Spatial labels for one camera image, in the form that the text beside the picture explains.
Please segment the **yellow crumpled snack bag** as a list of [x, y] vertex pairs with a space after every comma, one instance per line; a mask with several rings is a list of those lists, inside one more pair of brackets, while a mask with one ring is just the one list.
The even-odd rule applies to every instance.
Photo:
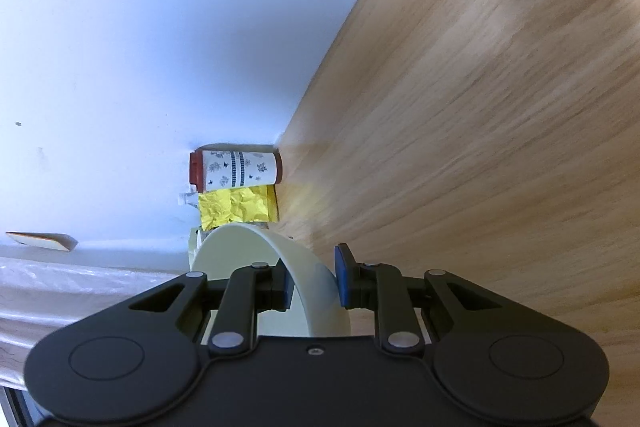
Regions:
[[198, 210], [205, 232], [229, 223], [279, 221], [277, 195], [272, 185], [224, 188], [200, 194]]

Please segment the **light green bag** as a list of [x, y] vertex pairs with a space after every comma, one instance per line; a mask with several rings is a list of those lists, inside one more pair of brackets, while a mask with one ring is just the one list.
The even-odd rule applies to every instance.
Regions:
[[38, 341], [67, 325], [189, 270], [64, 265], [1, 259], [1, 384], [23, 390], [24, 366]]

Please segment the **red lid travel tumbler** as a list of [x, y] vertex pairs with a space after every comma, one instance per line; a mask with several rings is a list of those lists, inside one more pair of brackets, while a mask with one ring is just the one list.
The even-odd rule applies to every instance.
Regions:
[[274, 152], [194, 150], [189, 156], [189, 182], [198, 193], [274, 185], [281, 171], [281, 157]]

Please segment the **pale green bowl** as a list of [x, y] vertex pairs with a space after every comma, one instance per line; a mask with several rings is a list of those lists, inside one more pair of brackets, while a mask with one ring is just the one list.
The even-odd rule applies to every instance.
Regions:
[[277, 337], [344, 337], [350, 318], [336, 277], [308, 248], [276, 232], [230, 223], [210, 232], [190, 252], [190, 269], [223, 280], [241, 268], [270, 275], [285, 291], [288, 307], [257, 314], [257, 334]]

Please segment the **glass pitcher cream lid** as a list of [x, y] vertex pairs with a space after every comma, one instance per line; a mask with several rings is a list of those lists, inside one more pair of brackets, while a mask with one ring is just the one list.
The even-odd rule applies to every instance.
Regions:
[[198, 251], [202, 247], [204, 241], [204, 233], [201, 228], [194, 228], [191, 230], [188, 244], [188, 259], [189, 268], [192, 269], [195, 258], [198, 255]]

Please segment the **clear plastic water bottle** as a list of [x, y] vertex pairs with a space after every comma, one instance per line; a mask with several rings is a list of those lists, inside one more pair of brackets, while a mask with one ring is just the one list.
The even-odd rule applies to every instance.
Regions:
[[198, 192], [181, 193], [178, 195], [178, 204], [180, 206], [190, 206], [198, 208], [198, 198], [200, 194]]

